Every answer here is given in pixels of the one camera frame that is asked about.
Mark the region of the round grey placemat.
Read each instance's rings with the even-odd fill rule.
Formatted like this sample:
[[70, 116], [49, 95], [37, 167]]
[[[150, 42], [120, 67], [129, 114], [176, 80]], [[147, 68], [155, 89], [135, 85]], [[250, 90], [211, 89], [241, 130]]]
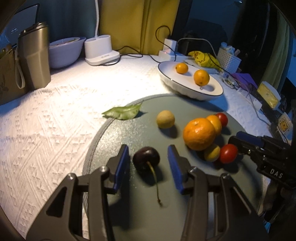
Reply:
[[267, 240], [257, 212], [262, 176], [249, 157], [231, 164], [206, 162], [188, 148], [186, 124], [219, 111], [208, 102], [175, 95], [141, 99], [141, 114], [132, 120], [108, 119], [94, 137], [83, 167], [90, 174], [122, 145], [130, 156], [155, 148], [156, 168], [141, 173], [132, 158], [121, 188], [108, 196], [116, 240]]

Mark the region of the cardboard box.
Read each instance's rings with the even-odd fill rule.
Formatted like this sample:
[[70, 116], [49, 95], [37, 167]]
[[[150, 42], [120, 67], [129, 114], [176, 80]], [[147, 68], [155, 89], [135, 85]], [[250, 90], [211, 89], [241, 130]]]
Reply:
[[28, 92], [25, 86], [20, 89], [16, 77], [21, 81], [15, 61], [15, 48], [1, 54], [1, 105], [24, 96]]

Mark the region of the white desk lamp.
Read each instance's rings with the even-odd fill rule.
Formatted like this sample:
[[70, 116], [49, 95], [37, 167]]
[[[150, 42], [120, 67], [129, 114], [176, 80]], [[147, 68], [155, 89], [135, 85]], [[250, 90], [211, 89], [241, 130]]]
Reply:
[[85, 61], [91, 66], [114, 64], [114, 61], [119, 60], [120, 54], [112, 49], [110, 35], [99, 35], [99, 2], [94, 2], [96, 11], [95, 34], [93, 38], [84, 42]]

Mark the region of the small orange kumquat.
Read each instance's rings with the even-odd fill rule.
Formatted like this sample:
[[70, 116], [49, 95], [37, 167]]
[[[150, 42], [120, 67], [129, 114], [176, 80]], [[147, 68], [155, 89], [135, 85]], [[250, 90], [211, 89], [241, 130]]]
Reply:
[[177, 73], [179, 74], [186, 74], [187, 71], [188, 71], [188, 66], [186, 63], [178, 63], [176, 66], [175, 66], [175, 70]]

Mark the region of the small orange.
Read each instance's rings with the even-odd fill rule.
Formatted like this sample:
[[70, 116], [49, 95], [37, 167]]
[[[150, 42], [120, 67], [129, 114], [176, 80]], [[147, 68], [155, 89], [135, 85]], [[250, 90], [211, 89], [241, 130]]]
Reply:
[[216, 136], [219, 136], [222, 131], [222, 123], [216, 115], [209, 115], [206, 117], [208, 121], [214, 126]]

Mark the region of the red cherry tomato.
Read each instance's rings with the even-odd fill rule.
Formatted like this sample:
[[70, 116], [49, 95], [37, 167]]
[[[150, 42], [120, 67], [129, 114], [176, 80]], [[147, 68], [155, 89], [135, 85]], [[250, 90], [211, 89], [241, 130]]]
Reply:
[[233, 144], [226, 144], [220, 150], [219, 161], [222, 164], [230, 164], [238, 156], [238, 148]]
[[227, 124], [228, 124], [228, 118], [227, 118], [226, 114], [224, 114], [224, 113], [217, 113], [216, 116], [220, 120], [222, 127], [223, 128], [226, 127]]

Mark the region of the green curtain right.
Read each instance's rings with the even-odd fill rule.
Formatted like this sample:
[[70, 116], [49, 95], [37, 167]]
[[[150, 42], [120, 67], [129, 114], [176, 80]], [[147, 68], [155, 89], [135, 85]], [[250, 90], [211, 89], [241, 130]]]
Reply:
[[275, 89], [278, 89], [280, 86], [281, 77], [288, 57], [289, 43], [290, 27], [282, 14], [277, 12], [276, 36], [273, 42], [273, 51], [261, 79], [272, 85]]

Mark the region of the large mandarin orange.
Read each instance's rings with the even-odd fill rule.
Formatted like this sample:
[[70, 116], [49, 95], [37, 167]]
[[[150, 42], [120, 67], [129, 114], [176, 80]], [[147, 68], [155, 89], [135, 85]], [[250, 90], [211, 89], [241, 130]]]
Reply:
[[202, 151], [208, 148], [216, 138], [216, 131], [206, 118], [196, 118], [183, 129], [183, 140], [191, 150]]

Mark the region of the purple cloth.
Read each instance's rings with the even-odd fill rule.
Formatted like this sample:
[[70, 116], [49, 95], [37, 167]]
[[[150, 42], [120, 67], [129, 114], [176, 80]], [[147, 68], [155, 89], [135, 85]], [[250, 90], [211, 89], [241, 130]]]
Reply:
[[250, 92], [254, 89], [258, 89], [257, 84], [248, 73], [233, 73], [232, 77], [238, 82], [239, 86], [244, 90]]

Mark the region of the white lace tablecloth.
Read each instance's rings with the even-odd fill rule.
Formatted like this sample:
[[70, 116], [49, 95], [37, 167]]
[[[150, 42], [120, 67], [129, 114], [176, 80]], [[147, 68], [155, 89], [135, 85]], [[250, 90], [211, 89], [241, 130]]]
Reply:
[[[228, 116], [219, 144], [238, 131], [269, 135], [263, 116], [241, 94], [227, 86], [223, 90], [217, 99], [199, 101]], [[22, 237], [69, 173], [85, 175], [94, 137], [108, 119], [117, 120], [102, 113], [155, 95], [195, 100], [165, 86], [150, 57], [124, 57], [115, 65], [96, 67], [79, 60], [54, 71], [46, 87], [1, 106], [1, 207]]]

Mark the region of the blue curtain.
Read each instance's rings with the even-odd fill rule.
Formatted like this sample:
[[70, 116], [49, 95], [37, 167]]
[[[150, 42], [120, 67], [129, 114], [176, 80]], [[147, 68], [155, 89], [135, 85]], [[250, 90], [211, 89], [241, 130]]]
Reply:
[[95, 36], [95, 1], [39, 1], [39, 21], [49, 27], [49, 40]]

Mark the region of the small yellow-green fruit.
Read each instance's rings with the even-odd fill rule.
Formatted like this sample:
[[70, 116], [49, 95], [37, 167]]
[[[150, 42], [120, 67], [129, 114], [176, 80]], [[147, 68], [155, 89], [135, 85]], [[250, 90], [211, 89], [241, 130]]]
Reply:
[[207, 162], [214, 162], [220, 156], [220, 147], [217, 144], [212, 144], [204, 151], [204, 159]]

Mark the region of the tablet screen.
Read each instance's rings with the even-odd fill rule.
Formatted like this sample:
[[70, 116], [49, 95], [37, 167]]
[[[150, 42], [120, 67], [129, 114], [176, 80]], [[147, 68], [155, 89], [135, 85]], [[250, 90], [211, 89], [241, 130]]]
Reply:
[[27, 6], [14, 14], [1, 33], [1, 49], [6, 47], [8, 44], [11, 44], [12, 46], [17, 44], [19, 34], [37, 22], [39, 8], [40, 4], [37, 3]]

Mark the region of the green leaf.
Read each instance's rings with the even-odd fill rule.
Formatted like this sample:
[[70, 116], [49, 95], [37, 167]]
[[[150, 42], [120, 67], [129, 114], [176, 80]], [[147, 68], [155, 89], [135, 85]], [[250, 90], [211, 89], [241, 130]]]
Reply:
[[106, 118], [114, 118], [117, 120], [131, 120], [137, 116], [140, 111], [141, 105], [142, 103], [114, 107], [103, 112], [102, 115]]

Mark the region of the steel tumbler with lid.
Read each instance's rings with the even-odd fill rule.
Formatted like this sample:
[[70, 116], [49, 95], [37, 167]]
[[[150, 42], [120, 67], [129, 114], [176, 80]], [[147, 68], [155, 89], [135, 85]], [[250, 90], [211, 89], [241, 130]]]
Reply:
[[45, 22], [35, 23], [19, 34], [15, 62], [19, 89], [36, 90], [50, 83], [49, 28]]

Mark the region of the tan longan fruit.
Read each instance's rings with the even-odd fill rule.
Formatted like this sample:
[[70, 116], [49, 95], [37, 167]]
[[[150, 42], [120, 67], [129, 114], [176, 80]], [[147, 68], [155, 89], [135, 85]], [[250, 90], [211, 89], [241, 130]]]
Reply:
[[175, 116], [171, 111], [163, 110], [157, 115], [156, 122], [159, 128], [171, 128], [175, 124]]

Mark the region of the yellow snack bag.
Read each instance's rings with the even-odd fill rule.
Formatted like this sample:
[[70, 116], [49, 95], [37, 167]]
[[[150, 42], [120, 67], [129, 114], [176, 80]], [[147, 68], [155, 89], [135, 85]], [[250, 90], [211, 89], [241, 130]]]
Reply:
[[209, 53], [203, 53], [201, 51], [191, 51], [188, 55], [190, 57], [193, 57], [194, 61], [201, 67], [215, 68], [218, 71], [221, 70], [221, 65], [219, 61]]

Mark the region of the yellow tissue box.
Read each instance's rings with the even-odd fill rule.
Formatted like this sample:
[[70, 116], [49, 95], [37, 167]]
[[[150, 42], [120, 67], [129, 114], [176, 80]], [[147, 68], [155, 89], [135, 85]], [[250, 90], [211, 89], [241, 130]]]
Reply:
[[263, 97], [263, 99], [273, 110], [276, 110], [279, 107], [281, 100], [280, 94], [268, 82], [261, 82], [257, 92]]

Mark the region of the orange with stem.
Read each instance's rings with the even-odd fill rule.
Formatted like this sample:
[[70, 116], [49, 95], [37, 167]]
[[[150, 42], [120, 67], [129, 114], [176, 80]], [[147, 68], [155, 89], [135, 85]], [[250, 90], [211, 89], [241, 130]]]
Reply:
[[210, 76], [207, 71], [205, 70], [197, 70], [194, 73], [194, 82], [198, 86], [205, 86], [209, 83]]

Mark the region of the yellow curtain left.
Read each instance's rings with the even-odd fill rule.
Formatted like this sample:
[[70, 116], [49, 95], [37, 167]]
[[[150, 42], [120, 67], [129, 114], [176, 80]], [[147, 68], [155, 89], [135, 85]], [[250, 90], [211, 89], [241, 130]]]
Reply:
[[157, 55], [172, 32], [179, 1], [99, 1], [99, 33], [111, 36], [112, 48], [130, 46]]

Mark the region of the white power strip with charger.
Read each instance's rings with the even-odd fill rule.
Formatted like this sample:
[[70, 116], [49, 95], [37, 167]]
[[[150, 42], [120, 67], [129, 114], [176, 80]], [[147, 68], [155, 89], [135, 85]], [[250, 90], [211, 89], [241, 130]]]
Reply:
[[176, 47], [177, 42], [175, 40], [165, 39], [163, 49], [159, 51], [158, 57], [162, 61], [185, 61], [187, 56], [177, 52]]

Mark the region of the white woven basket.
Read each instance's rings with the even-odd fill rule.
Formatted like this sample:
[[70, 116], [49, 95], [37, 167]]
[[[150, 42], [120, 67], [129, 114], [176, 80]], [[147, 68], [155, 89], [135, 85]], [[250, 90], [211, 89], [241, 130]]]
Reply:
[[241, 59], [237, 56], [239, 53], [238, 49], [222, 42], [217, 55], [221, 67], [231, 74], [235, 73], [241, 63]]

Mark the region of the white shallow bowl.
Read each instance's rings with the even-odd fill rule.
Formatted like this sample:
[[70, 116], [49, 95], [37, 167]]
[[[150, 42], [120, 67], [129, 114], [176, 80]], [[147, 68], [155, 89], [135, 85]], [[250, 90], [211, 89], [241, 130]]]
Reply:
[[213, 77], [210, 76], [209, 83], [203, 87], [194, 82], [194, 73], [198, 68], [189, 65], [185, 74], [177, 73], [175, 67], [177, 62], [164, 61], [158, 64], [158, 72], [161, 81], [172, 90], [197, 100], [212, 100], [224, 94], [223, 87]]

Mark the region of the red cherry tomato front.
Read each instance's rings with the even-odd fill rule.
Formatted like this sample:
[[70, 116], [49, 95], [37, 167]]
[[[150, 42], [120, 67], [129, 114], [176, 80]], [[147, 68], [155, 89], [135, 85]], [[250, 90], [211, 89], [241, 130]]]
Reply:
[[233, 144], [226, 144], [220, 150], [219, 161], [222, 164], [230, 164], [238, 156], [238, 148]]

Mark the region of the dark cherry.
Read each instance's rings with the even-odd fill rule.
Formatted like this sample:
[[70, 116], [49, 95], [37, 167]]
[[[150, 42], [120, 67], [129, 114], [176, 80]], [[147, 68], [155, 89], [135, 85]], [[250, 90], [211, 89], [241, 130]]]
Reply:
[[159, 196], [157, 168], [160, 163], [158, 151], [153, 147], [143, 147], [139, 149], [132, 158], [133, 165], [139, 174], [140, 178], [146, 184], [156, 188], [157, 202], [160, 207], [163, 206]]

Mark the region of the lavender mixing bowl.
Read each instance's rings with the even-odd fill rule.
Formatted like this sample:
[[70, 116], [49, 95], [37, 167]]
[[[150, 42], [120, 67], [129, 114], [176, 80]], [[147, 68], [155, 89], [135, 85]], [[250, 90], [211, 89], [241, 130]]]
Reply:
[[49, 45], [49, 66], [59, 69], [73, 64], [81, 54], [85, 37], [69, 37], [51, 42]]

